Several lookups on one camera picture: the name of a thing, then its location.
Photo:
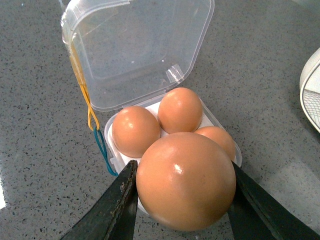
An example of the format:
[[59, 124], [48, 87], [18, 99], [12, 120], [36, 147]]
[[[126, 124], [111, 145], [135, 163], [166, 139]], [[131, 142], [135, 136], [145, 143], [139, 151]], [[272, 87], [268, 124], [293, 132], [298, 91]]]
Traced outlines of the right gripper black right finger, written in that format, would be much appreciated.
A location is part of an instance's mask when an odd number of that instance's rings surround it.
[[232, 164], [236, 192], [227, 214], [235, 240], [318, 240], [320, 235]]

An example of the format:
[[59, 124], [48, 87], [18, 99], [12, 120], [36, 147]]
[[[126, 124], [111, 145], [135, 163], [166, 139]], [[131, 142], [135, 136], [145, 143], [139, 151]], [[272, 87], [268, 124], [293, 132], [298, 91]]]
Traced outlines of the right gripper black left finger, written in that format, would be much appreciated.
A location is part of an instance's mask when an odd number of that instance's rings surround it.
[[63, 240], [132, 240], [138, 208], [136, 173], [138, 162], [131, 160], [94, 206]]

